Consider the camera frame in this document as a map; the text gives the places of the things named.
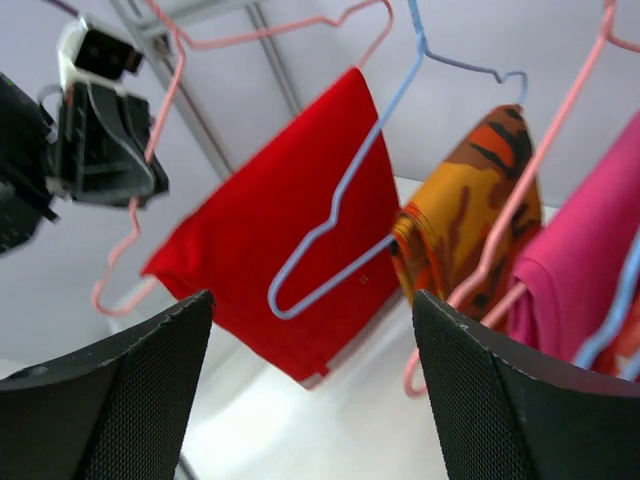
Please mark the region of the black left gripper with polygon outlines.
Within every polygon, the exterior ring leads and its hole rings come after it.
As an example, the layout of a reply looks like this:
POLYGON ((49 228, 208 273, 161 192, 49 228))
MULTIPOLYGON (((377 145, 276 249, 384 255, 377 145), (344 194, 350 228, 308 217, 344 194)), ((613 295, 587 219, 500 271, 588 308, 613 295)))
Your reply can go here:
POLYGON ((104 206, 141 204, 169 191, 155 155, 145 157, 149 102, 97 83, 73 83, 62 93, 52 147, 49 191, 104 206))

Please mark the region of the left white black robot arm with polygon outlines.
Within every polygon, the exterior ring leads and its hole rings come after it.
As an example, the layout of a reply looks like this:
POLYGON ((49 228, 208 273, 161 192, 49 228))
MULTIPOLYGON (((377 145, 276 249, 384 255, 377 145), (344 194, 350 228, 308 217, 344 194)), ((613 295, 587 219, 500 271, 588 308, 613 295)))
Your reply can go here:
POLYGON ((56 116, 7 76, 1 78, 1 251, 31 240, 55 222, 54 198, 126 208, 169 189, 144 150, 151 133, 146 100, 95 83, 62 94, 56 116))

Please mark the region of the pink hanger with red trousers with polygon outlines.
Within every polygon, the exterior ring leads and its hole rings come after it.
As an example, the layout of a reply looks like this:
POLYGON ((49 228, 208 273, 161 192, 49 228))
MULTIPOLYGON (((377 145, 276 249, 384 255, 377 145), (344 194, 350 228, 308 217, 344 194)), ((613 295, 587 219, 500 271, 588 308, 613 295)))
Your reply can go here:
MULTIPOLYGON (((289 33, 315 24, 325 24, 331 28, 339 28, 346 22, 349 16, 359 10, 374 6, 375 4, 376 3, 374 1, 360 1, 346 8, 337 19, 331 19, 326 16, 315 16, 280 26, 261 27, 251 33, 245 33, 235 37, 212 40, 194 40, 178 26, 175 20, 173 20, 168 14, 164 13, 162 8, 156 2, 150 1, 148 5, 152 12, 156 14, 161 23, 168 27, 169 33, 175 41, 178 50, 178 61, 176 69, 169 81, 163 103, 159 109, 158 115, 156 116, 156 121, 152 126, 150 139, 147 142, 144 151, 144 164, 148 166, 151 163, 153 154, 155 153, 155 147, 163 133, 166 117, 172 106, 174 97, 179 90, 181 77, 186 66, 186 48, 190 48, 194 51, 215 50, 262 39, 264 37, 289 33)), ((107 257, 106 271, 103 277, 96 282, 91 293, 91 302, 96 311, 109 317, 121 317, 130 314, 137 304, 159 283, 156 279, 150 280, 143 288, 138 290, 137 294, 132 296, 128 302, 121 304, 116 309, 107 308, 101 303, 103 291, 107 286, 107 282, 111 279, 117 261, 120 259, 121 255, 123 255, 124 252, 139 239, 141 233, 137 216, 139 206, 140 200, 138 198, 134 198, 130 201, 129 217, 131 220, 131 232, 110 251, 109 256, 107 257)))

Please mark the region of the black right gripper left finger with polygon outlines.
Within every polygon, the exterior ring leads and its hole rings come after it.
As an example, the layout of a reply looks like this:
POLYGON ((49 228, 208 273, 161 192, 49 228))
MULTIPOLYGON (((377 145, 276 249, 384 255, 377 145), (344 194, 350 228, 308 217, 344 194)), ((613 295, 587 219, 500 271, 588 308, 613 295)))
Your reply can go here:
POLYGON ((201 291, 1 381, 4 479, 171 479, 213 319, 201 291))

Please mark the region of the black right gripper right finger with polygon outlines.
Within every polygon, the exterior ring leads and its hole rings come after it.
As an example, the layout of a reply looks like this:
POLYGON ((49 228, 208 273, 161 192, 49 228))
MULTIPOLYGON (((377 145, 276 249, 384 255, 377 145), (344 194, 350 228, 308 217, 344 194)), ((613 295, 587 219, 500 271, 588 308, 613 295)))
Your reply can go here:
POLYGON ((413 324, 449 478, 638 479, 638 384, 542 354, 426 291, 413 324))

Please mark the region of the red trousers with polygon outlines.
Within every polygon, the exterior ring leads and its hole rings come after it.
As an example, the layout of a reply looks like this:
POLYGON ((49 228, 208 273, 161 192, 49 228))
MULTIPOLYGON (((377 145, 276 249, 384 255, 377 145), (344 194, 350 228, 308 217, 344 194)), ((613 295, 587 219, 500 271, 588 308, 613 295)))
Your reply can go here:
POLYGON ((187 217, 144 267, 176 299, 207 289, 215 322, 305 388, 352 354, 400 295, 379 253, 291 320, 277 318, 268 287, 334 190, 377 111, 358 69, 348 70, 187 217))

